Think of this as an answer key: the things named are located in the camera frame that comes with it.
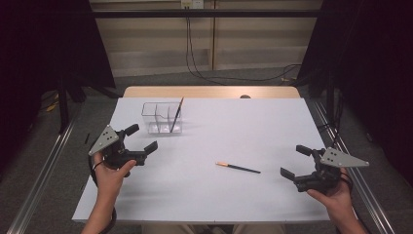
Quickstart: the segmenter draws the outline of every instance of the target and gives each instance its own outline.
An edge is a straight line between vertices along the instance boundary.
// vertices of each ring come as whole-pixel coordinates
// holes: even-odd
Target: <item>pencil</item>
[[[179,103],[179,106],[178,106],[178,110],[176,110],[175,118],[173,119],[172,128],[170,128],[170,133],[172,133],[173,127],[175,127],[176,119],[177,119],[178,116],[179,116],[180,107],[182,106],[183,99],[184,99],[184,97],[182,97],[181,102]]]
[[[257,174],[261,173],[261,172],[258,172],[256,170],[242,168],[242,167],[239,167],[239,166],[235,166],[235,165],[231,165],[231,164],[227,164],[227,163],[223,163],[223,162],[216,162],[216,165],[222,166],[222,167],[227,167],[227,168],[232,168],[232,169],[243,170],[243,171],[251,172],[251,173],[257,173]]]

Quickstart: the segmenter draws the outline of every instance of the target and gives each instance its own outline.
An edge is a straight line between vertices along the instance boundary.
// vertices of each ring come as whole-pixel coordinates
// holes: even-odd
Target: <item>gray metal bracket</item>
[[[370,164],[362,161],[350,154],[343,153],[340,150],[328,147],[325,153],[321,156],[320,162],[322,164],[335,168],[359,168],[368,167]]]
[[[119,140],[119,136],[112,129],[112,127],[110,127],[110,125],[107,125],[101,133],[100,137],[94,143],[94,146],[92,147],[91,151],[89,151],[89,155],[94,155],[97,151],[106,148],[107,146],[113,144],[117,140]]]

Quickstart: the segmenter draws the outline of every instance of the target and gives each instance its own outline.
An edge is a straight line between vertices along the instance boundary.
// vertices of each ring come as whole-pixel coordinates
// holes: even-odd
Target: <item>wooden tabletop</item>
[[[124,98],[300,98],[294,87],[278,86],[131,86]]]

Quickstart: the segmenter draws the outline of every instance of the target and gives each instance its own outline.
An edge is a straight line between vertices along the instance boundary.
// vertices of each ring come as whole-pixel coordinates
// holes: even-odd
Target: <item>black cable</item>
[[[336,148],[335,145],[337,143],[337,139],[340,133],[340,122],[341,122],[341,116],[343,115],[343,109],[344,109],[344,99],[343,99],[343,95],[341,94],[341,92],[339,92],[339,97],[337,100],[337,109],[336,109],[335,116],[334,116],[334,124],[335,124],[336,133],[334,135],[333,142],[331,143],[332,148]]]
[[[288,67],[290,67],[290,66],[292,66],[293,68],[295,68],[296,66],[301,66],[301,64],[290,64],[290,65],[285,66],[285,67],[282,69],[282,73],[284,74],[284,76],[283,76],[283,78],[282,78],[282,82],[280,83],[280,86],[282,86],[283,83],[285,82],[285,80],[286,80],[285,70],[286,70]]]
[[[218,84],[218,85],[222,85],[222,86],[226,86],[226,85],[225,85],[225,84],[222,84],[222,83],[219,83],[219,82],[216,82],[216,81],[212,81],[212,80],[210,80],[210,79],[239,80],[239,81],[252,81],[252,82],[270,81],[270,80],[274,80],[274,79],[278,79],[278,78],[283,77],[285,74],[287,74],[287,73],[290,72],[292,69],[294,69],[295,66],[301,65],[301,64],[290,64],[290,65],[287,65],[287,66],[285,66],[285,67],[283,68],[283,73],[282,73],[282,74],[279,74],[279,75],[274,76],[274,77],[265,78],[265,79],[258,79],[258,80],[257,80],[257,79],[237,78],[237,77],[222,77],[222,76],[205,77],[205,76],[204,76],[203,74],[201,74],[201,72],[198,70],[198,67],[197,67],[197,65],[196,65],[196,63],[195,63],[195,58],[194,58],[194,53],[193,53],[193,47],[192,47],[191,21],[190,21],[189,18],[186,18],[186,25],[187,25],[187,34],[186,34],[186,35],[187,35],[187,37],[186,37],[186,41],[187,41],[187,43],[186,43],[186,65],[187,65],[187,68],[188,68],[189,72],[190,72],[193,76],[198,77],[198,78],[201,78],[201,79],[204,79],[204,80],[206,80],[206,81],[209,81],[209,82],[212,82],[212,83],[215,83],[215,84]],[[190,67],[189,67],[189,61],[188,61],[189,49],[190,49],[190,51],[191,51],[191,57],[192,57],[192,62],[194,63],[194,68],[195,68],[195,70],[196,70],[196,72],[197,72],[198,74],[195,74],[195,73],[190,69]]]

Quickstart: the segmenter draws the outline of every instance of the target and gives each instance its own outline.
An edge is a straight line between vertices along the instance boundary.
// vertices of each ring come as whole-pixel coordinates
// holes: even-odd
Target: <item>black curtain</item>
[[[319,96],[332,74],[389,162],[413,184],[413,3],[325,0],[322,9],[348,14],[318,19],[298,78]]]
[[[41,95],[64,77],[72,87],[115,87],[88,0],[2,0],[0,7],[0,170],[15,157],[40,108]]]

